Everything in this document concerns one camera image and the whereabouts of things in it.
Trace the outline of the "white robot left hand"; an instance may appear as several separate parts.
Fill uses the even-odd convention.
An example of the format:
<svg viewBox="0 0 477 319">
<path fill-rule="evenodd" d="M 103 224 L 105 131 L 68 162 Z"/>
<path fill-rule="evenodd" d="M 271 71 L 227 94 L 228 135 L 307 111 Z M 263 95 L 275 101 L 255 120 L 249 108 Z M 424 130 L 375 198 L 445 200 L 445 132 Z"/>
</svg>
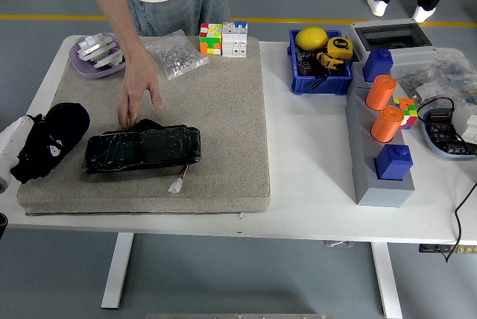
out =
<svg viewBox="0 0 477 319">
<path fill-rule="evenodd" d="M 13 176 L 23 183 L 44 176 L 49 151 L 45 116 L 23 116 L 1 132 L 1 182 Z"/>
</svg>

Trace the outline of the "person's right hand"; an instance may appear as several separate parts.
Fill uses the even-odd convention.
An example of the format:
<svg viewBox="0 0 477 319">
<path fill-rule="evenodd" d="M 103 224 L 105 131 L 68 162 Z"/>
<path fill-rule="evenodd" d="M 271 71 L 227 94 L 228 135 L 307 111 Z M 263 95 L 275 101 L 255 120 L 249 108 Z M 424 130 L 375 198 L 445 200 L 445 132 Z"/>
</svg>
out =
<svg viewBox="0 0 477 319">
<path fill-rule="evenodd" d="M 151 103 L 156 109 L 163 108 L 159 92 L 156 69 L 143 44 L 123 48 L 126 70 L 117 106 L 118 122 L 122 130 L 127 130 L 137 122 L 141 99 L 145 91 L 149 92 Z"/>
</svg>

